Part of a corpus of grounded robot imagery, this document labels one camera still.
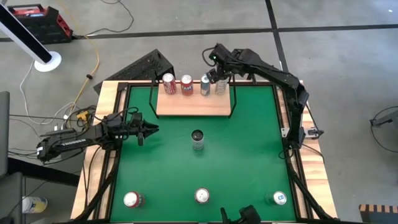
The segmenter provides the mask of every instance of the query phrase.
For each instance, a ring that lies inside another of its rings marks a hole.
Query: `green felt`
[[[112,222],[215,222],[224,207],[230,219],[254,205],[262,220],[295,220],[280,129],[270,86],[237,86],[232,117],[169,116],[157,119],[148,104],[149,87],[133,87],[128,106],[160,131],[144,146],[130,137],[124,142],[111,212]],[[205,149],[192,149],[191,133],[200,129]],[[210,201],[199,204],[196,189],[205,187]],[[285,205],[270,205],[265,194],[281,190]],[[129,208],[124,195],[137,191],[145,204]]]

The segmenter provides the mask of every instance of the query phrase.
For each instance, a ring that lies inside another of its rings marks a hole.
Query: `soda can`
[[[177,92],[177,86],[175,84],[175,78],[171,73],[163,75],[163,86],[167,94],[173,95]]]
[[[206,188],[204,188],[204,187],[199,188],[199,189],[195,192],[195,200],[196,200],[198,203],[207,203],[207,202],[209,201],[209,198],[210,198],[210,193],[209,193],[209,191],[208,191]]]
[[[286,200],[286,194],[281,191],[266,195],[266,201],[272,205],[284,205]]]
[[[203,135],[202,131],[194,130],[191,137],[194,150],[202,150],[205,147],[205,135]]]
[[[217,95],[224,94],[227,84],[228,84],[228,79],[218,80],[218,82],[216,82],[216,94]]]
[[[144,197],[135,191],[128,192],[124,196],[123,200],[125,206],[130,208],[137,208],[144,204]]]
[[[208,96],[210,94],[210,81],[206,74],[200,79],[200,94],[203,96]]]
[[[181,77],[181,92],[184,96],[190,96],[193,93],[193,80],[190,75]]]

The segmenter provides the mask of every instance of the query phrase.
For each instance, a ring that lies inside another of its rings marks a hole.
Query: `wooden shelf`
[[[228,116],[231,113],[231,102],[229,99],[229,85],[225,94],[216,95],[216,85],[211,85],[210,95],[200,94],[200,83],[193,84],[193,94],[184,96],[181,86],[177,82],[177,92],[168,95],[162,83],[159,84],[157,95],[156,113],[160,116]]]

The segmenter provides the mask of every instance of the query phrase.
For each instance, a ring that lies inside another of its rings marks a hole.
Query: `silver can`
[[[216,94],[217,95],[224,94],[227,84],[228,84],[228,79],[218,80],[218,82],[216,82]]]
[[[286,194],[281,191],[266,195],[266,202],[272,205],[284,205],[286,201]]]
[[[207,190],[206,188],[201,187],[195,192],[195,200],[198,203],[207,203],[209,199],[210,193],[209,190]]]
[[[202,131],[194,130],[191,137],[194,150],[202,150],[205,147],[205,135]]]
[[[200,79],[200,94],[203,96],[208,96],[210,94],[210,81],[206,74]]]

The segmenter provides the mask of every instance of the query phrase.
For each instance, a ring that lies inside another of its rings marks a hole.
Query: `black case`
[[[155,49],[136,60],[124,69],[118,71],[106,80],[152,80],[155,76],[157,80],[161,80],[163,75],[171,73],[175,77],[173,65]],[[93,88],[97,94],[100,94],[102,82]]]

